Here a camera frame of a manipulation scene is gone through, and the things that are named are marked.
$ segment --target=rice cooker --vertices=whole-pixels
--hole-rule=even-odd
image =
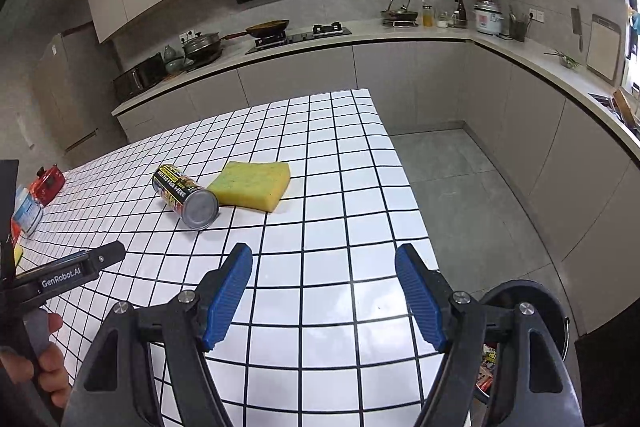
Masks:
[[[488,35],[499,35],[502,31],[502,12],[493,1],[482,1],[476,4],[476,30]]]

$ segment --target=tiled table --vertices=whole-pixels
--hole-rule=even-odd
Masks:
[[[151,188],[161,163],[207,185],[228,160],[289,163],[273,214],[222,207],[209,229],[191,232]],[[413,425],[441,356],[408,314],[395,249],[413,243],[437,265],[368,91],[238,110],[68,172],[38,230],[21,241],[20,267],[116,239],[127,248],[120,265],[48,302],[64,318],[56,342],[72,377],[116,301],[164,303],[243,242],[254,270],[225,340],[207,353],[234,425]],[[162,347],[152,356],[162,414],[176,425]]]

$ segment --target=metal screw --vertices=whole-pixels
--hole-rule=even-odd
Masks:
[[[115,311],[118,315],[122,315],[128,309],[129,309],[129,303],[125,301],[119,301],[113,305],[113,311]]]
[[[458,304],[469,304],[469,302],[471,302],[471,295],[467,292],[453,292],[453,300]]]
[[[521,302],[518,309],[520,309],[520,313],[523,315],[533,315],[536,312],[533,304],[529,304],[528,302]]]
[[[182,290],[180,293],[178,293],[178,301],[184,304],[193,302],[194,298],[196,298],[196,292],[194,292],[193,290]]]

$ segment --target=finger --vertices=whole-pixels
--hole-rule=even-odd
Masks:
[[[33,364],[20,355],[4,351],[0,353],[0,362],[13,383],[22,383],[33,378]]]
[[[62,317],[57,313],[49,314],[49,333],[55,333],[62,327]]]
[[[55,405],[56,407],[60,407],[60,409],[64,409],[66,407],[66,403],[69,401],[70,394],[71,394],[71,386],[67,384],[66,387],[61,391],[56,391],[55,393],[51,393],[51,401],[53,402],[53,405]]]
[[[49,347],[40,355],[38,362],[44,371],[51,372],[64,367],[65,357],[56,344],[49,344]]]
[[[54,393],[55,391],[62,391],[69,385],[69,375],[66,370],[61,367],[51,373],[41,373],[38,377],[40,387],[47,393]]]

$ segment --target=cutting board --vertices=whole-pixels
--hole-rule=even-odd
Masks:
[[[620,56],[622,31],[615,22],[594,14],[591,20],[591,39],[587,52],[587,67],[590,71],[615,84]]]

